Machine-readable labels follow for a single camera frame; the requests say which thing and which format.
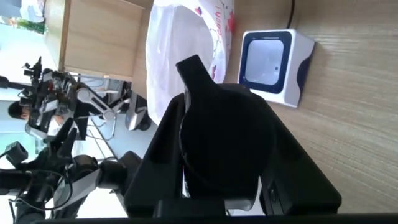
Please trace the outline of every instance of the wooden panel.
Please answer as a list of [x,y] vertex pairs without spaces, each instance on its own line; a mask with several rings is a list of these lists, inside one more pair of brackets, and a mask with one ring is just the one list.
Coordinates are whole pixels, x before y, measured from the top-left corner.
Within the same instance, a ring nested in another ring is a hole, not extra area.
[[[226,82],[243,32],[284,28],[290,11],[290,0],[235,4]],[[293,27],[318,44],[299,108],[271,106],[342,194],[341,213],[398,212],[398,1],[296,5]]]
[[125,0],[131,2],[137,6],[142,7],[143,9],[151,9],[154,4],[154,0]]
[[72,1],[65,66],[130,80],[142,8],[123,0]]
[[136,62],[134,64],[134,76],[132,79],[132,90],[144,98],[147,97],[147,67],[145,47],[148,33],[149,16],[150,7],[145,9],[142,13],[142,20],[137,45]]
[[45,44],[60,71],[64,69],[69,9],[70,0],[46,0],[45,3]]

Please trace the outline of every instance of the white box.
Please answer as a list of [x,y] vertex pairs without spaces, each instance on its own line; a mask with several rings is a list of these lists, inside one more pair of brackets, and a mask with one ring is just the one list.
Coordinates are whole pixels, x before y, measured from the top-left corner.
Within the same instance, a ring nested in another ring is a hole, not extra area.
[[296,108],[314,46],[294,29],[245,32],[238,83],[267,101]]

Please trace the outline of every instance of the green plant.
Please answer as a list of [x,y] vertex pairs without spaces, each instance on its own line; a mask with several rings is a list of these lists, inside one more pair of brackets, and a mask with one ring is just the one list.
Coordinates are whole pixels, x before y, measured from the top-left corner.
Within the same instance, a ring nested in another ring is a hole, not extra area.
[[17,28],[23,28],[30,31],[34,31],[38,34],[44,34],[45,32],[44,22],[31,22],[25,19],[17,20]]

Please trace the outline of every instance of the wooden cabinet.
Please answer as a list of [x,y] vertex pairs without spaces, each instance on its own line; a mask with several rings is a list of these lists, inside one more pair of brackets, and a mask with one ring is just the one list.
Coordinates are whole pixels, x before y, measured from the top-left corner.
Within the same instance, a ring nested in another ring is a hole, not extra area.
[[47,0],[45,43],[58,69],[132,81],[144,11],[133,3]]

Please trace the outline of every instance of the wooden table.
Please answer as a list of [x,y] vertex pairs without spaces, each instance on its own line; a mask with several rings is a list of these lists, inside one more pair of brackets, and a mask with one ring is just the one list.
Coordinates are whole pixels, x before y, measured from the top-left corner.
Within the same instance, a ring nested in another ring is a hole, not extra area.
[[[290,0],[235,0],[235,9],[230,83],[243,32],[283,29]],[[318,44],[299,108],[271,106],[342,194],[341,213],[398,212],[397,11],[395,0],[296,1],[292,27]],[[133,89],[146,96],[141,29]]]

